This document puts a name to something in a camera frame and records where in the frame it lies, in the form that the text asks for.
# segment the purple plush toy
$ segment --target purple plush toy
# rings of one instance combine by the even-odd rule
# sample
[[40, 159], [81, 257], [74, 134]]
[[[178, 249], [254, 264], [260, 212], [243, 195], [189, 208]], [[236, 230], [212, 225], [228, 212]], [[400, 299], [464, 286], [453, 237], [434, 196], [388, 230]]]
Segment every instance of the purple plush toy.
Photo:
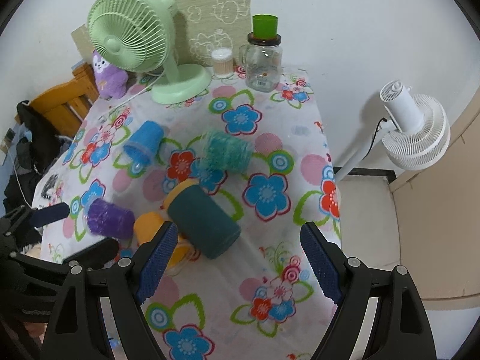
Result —
[[119, 99], [127, 92], [128, 74], [126, 71], [106, 61], [97, 50], [93, 51], [93, 71], [98, 92], [104, 99]]

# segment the yellow cup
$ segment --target yellow cup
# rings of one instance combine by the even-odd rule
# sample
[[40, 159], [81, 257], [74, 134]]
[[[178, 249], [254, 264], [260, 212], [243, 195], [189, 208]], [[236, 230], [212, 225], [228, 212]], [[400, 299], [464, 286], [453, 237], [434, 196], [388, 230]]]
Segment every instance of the yellow cup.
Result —
[[[133, 225], [133, 231], [137, 237], [138, 243], [141, 245], [145, 242], [151, 241], [164, 222], [165, 220], [161, 215], [153, 211], [140, 215]], [[178, 244], [169, 259], [165, 273], [168, 275], [176, 275], [191, 257], [193, 252], [193, 246], [179, 235]]]

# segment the table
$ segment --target table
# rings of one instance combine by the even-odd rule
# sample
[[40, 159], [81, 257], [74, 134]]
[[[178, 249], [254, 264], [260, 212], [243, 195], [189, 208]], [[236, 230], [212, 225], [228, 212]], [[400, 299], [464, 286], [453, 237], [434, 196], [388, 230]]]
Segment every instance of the table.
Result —
[[[162, 278], [142, 306], [162, 351], [173, 360], [309, 359], [336, 306], [315, 279], [299, 230], [315, 221], [329, 241], [340, 244], [340, 226], [333, 168], [307, 73], [284, 68], [277, 89], [260, 93], [247, 88], [237, 67], [233, 77], [213, 79], [184, 103], [156, 104], [146, 91], [116, 108], [150, 80], [140, 78], [123, 99], [97, 100], [70, 149], [37, 186], [35, 206], [66, 202], [71, 211], [45, 227], [41, 258], [61, 263], [100, 240], [82, 219], [92, 196], [136, 217], [160, 210], [166, 218], [161, 208], [167, 193], [186, 178], [199, 178], [240, 225], [241, 236], [215, 260], [196, 251], [176, 276]], [[157, 121], [165, 138], [155, 164], [137, 169], [122, 144], [146, 120]], [[198, 168], [200, 137], [208, 128], [254, 144], [248, 174]], [[258, 180], [273, 201], [252, 190]], [[51, 200], [45, 199], [49, 189]], [[122, 243], [117, 259], [137, 247], [135, 239]], [[104, 316], [115, 342], [111, 315], [104, 310]]]

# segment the blue cup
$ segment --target blue cup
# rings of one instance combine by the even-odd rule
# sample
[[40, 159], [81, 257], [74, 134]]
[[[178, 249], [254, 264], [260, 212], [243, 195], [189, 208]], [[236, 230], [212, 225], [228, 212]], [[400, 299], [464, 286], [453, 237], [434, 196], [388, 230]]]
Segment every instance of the blue cup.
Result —
[[123, 145], [123, 150], [136, 166], [147, 167], [157, 154], [163, 134], [158, 123], [147, 120]]

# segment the glass mug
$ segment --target glass mug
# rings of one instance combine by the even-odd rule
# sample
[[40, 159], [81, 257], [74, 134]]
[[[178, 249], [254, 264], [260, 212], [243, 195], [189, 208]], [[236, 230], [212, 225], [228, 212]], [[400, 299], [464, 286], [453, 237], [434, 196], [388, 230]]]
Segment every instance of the glass mug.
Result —
[[258, 40], [248, 35], [249, 44], [239, 50], [239, 61], [245, 69], [247, 86], [260, 92], [272, 92], [282, 73], [280, 35], [272, 40]]

